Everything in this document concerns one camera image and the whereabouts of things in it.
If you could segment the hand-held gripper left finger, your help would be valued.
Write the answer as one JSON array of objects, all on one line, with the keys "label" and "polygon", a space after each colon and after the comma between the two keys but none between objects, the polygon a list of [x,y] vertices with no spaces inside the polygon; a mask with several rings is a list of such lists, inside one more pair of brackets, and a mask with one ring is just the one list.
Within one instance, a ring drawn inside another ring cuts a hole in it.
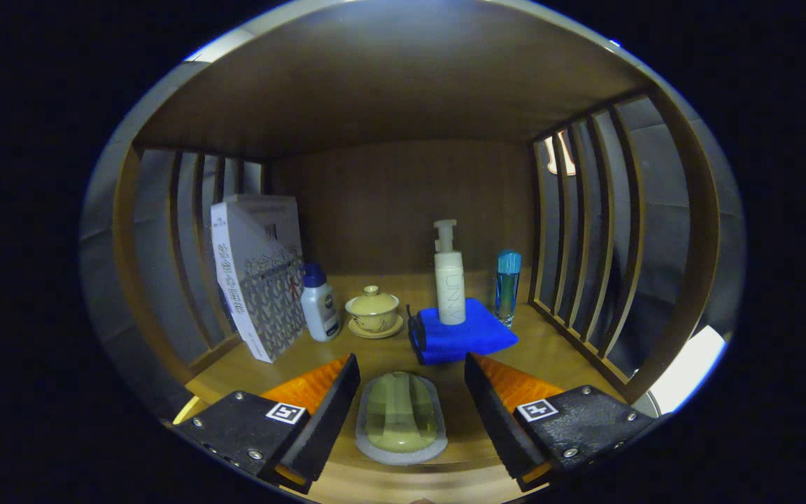
[{"label": "hand-held gripper left finger", "polygon": [[236,390],[174,424],[229,468],[307,494],[322,475],[360,386],[354,353],[264,393]]}]

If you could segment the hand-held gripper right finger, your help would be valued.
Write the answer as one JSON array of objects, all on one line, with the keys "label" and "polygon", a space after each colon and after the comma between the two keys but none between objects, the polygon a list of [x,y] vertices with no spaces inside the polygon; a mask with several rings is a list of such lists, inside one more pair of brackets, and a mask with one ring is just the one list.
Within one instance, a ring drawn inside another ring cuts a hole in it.
[{"label": "hand-held gripper right finger", "polygon": [[655,418],[591,385],[565,390],[468,352],[465,380],[506,472],[522,491],[601,465],[656,427]]}]

